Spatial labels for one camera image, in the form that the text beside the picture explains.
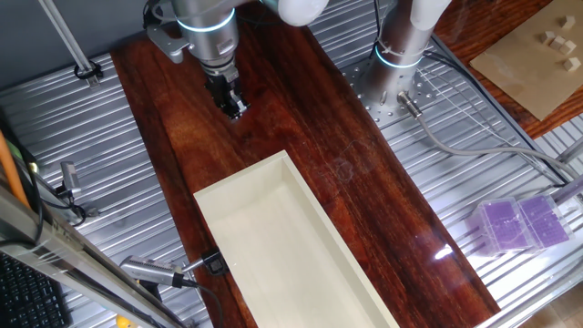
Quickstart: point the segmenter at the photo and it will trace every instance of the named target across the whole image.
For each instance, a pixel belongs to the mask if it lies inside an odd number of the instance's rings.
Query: black keyboard
[[[60,285],[0,252],[0,326],[63,328],[70,324]]]

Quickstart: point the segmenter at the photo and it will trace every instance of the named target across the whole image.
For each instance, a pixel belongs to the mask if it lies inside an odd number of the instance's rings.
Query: metal rod
[[[38,215],[1,186],[0,209],[0,241],[34,239]],[[51,217],[53,224],[43,225],[39,246],[34,250],[6,245],[1,251],[142,327],[186,327],[175,313],[139,287],[56,212],[51,211]]]
[[[182,268],[182,273],[191,272],[194,269],[198,268],[199,266],[202,266],[202,264],[204,264],[204,260],[202,260],[202,258],[200,258],[200,259],[194,261],[193,263],[188,264],[187,266]]]
[[[575,141],[569,148],[565,149],[557,159],[565,164],[568,164],[571,160],[575,159],[583,152],[583,138]]]
[[[66,25],[63,16],[61,16],[61,13],[59,13],[53,0],[38,0],[38,2],[45,10],[46,15],[51,20],[51,23],[53,23],[53,26],[55,27],[58,34],[61,36],[61,39],[63,39],[65,46],[67,47],[67,49],[69,49],[71,56],[73,56],[73,59],[75,59],[75,62],[79,66],[81,72],[82,73],[91,72],[93,70],[93,66],[91,65],[85,54],[83,54],[81,47],[75,40],[75,37],[71,33],[71,30],[69,30],[69,27]],[[87,82],[91,87],[99,85],[97,77],[90,77],[87,79]]]
[[[560,190],[557,190],[551,196],[553,200],[558,205],[561,205],[567,200],[577,196],[581,191],[583,191],[583,175],[569,182],[569,184]]]

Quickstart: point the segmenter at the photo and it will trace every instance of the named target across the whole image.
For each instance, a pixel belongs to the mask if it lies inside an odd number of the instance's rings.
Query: wooden board
[[[577,20],[568,31],[560,25],[565,15],[574,15]],[[563,55],[539,41],[545,31],[579,46]],[[555,0],[470,64],[536,118],[543,119],[583,85],[583,69],[569,73],[563,67],[573,56],[583,60],[583,1]]]
[[[439,19],[435,33],[496,98],[531,138],[583,114],[583,87],[543,120],[535,118],[502,89],[469,66],[469,62],[512,32],[551,0],[453,0]]]
[[[191,260],[215,244],[192,194],[285,149],[401,327],[474,327],[499,311],[309,29],[240,24],[251,108],[236,122],[189,54],[175,65],[143,39],[112,57]],[[196,275],[226,327],[256,326],[231,275]]]

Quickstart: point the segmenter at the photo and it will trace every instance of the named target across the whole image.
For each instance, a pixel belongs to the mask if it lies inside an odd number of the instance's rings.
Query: wooden table
[[[498,312],[311,32],[241,24],[240,34],[251,108],[236,122],[215,108],[194,57],[175,65],[146,39],[112,53],[189,258],[214,246],[192,193],[285,149],[402,327],[473,327]],[[232,276],[196,275],[225,327],[256,326]]]
[[[551,0],[454,0],[437,24],[435,33],[464,65],[470,67],[469,62],[472,59],[550,2]],[[470,71],[531,138],[538,138],[583,113],[583,87],[549,116],[539,121],[482,74],[471,67]]]

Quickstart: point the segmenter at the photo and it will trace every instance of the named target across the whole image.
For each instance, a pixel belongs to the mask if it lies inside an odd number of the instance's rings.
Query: purple storage box
[[[486,246],[480,250],[483,255],[524,250],[535,244],[514,198],[482,201],[470,220],[486,237]]]
[[[520,200],[518,207],[522,210],[528,230],[540,250],[575,237],[550,196],[536,195]]]

